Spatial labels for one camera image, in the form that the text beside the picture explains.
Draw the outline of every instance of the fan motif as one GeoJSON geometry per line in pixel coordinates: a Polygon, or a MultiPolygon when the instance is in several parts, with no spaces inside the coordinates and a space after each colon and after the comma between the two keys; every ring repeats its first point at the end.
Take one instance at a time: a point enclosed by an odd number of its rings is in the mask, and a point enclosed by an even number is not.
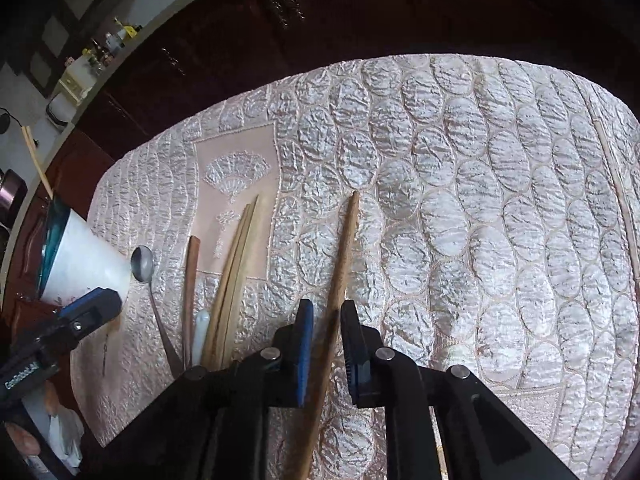
{"type": "Polygon", "coordinates": [[[233,202],[240,193],[271,171],[257,153],[233,152],[207,164],[203,180],[233,202]]]}

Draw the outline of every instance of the metal pot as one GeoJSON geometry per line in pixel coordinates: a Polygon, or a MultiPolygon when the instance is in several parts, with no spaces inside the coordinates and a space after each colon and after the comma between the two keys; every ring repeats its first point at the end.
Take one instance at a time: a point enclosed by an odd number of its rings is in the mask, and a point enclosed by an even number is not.
{"type": "Polygon", "coordinates": [[[27,185],[14,170],[0,170],[0,223],[7,229],[14,226],[20,206],[27,195],[27,185]]]}

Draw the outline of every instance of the countertop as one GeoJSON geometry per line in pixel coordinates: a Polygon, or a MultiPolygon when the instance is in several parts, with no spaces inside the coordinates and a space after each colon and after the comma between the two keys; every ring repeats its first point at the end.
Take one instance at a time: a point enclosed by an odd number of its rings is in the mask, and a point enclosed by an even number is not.
{"type": "MultiPolygon", "coordinates": [[[[47,155],[46,160],[43,161],[42,167],[43,170],[46,170],[51,161],[55,158],[58,150],[62,146],[62,144],[66,141],[70,133],[75,129],[76,124],[80,120],[80,117],[86,110],[89,104],[94,100],[94,98],[98,95],[102,87],[107,82],[107,80],[111,77],[111,75],[118,69],[118,67],[123,63],[125,59],[141,44],[146,40],[151,34],[153,34],[159,27],[161,27],[169,18],[171,18],[174,14],[184,9],[190,3],[195,0],[175,0],[171,3],[167,8],[165,8],[162,12],[160,12],[154,19],[149,22],[149,24],[143,28],[140,33],[123,49],[122,53],[114,60],[114,62],[109,65],[109,67],[104,71],[104,73],[100,76],[94,87],[88,93],[87,97],[82,101],[81,105],[78,107],[76,114],[73,120],[67,125],[64,131],[60,134],[60,136],[56,139],[52,149],[47,155]]],[[[11,259],[14,253],[15,242],[18,237],[18,232],[20,231],[20,226],[24,220],[24,216],[27,213],[27,209],[31,204],[31,200],[36,193],[38,188],[39,179],[35,179],[31,186],[29,186],[29,190],[27,192],[27,196],[22,203],[20,211],[18,211],[18,216],[16,217],[14,228],[11,231],[9,236],[9,242],[7,244],[6,251],[4,253],[4,258],[2,259],[2,266],[0,266],[0,312],[2,312],[2,303],[4,300],[4,288],[6,284],[6,277],[9,271],[9,265],[11,264],[11,259]]]]}

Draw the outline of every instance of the shiny quilted fabric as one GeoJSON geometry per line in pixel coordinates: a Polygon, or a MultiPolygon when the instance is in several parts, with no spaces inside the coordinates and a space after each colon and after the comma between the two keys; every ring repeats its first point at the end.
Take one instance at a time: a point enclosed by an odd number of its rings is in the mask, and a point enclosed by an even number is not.
{"type": "MultiPolygon", "coordinates": [[[[467,365],[579,478],[620,469],[640,434],[640,129],[622,102],[546,66],[425,54],[320,68],[175,125],[104,175],[88,221],[125,254],[154,250],[176,346],[207,178],[194,141],[267,123],[280,161],[269,272],[245,288],[238,356],[264,346],[299,298],[321,319],[359,189],[348,297],[362,322],[421,365],[467,365]]],[[[197,310],[217,284],[198,273],[197,310]]],[[[143,286],[132,282],[122,317],[72,355],[76,397],[102,443],[170,382],[143,286]]],[[[279,478],[292,413],[271,411],[268,471],[279,478]]],[[[311,477],[385,478],[385,460],[383,411],[351,406],[338,349],[311,477]]]]}

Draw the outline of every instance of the metal spoon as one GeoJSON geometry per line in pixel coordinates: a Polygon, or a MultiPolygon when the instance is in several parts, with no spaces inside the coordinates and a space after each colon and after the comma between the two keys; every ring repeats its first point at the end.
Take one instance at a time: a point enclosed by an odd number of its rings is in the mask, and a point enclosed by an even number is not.
{"type": "Polygon", "coordinates": [[[160,339],[162,340],[166,360],[169,363],[172,376],[174,376],[174,379],[177,379],[184,371],[184,364],[182,364],[182,360],[178,356],[178,352],[175,351],[174,345],[166,334],[164,324],[160,319],[160,314],[156,307],[156,300],[154,299],[153,291],[151,290],[151,280],[154,275],[154,255],[151,252],[151,249],[144,245],[136,247],[136,250],[133,251],[133,254],[131,255],[131,272],[133,272],[133,277],[140,283],[146,283],[149,286],[151,308],[154,311],[154,316],[156,316],[158,332],[160,332],[160,339]]]}

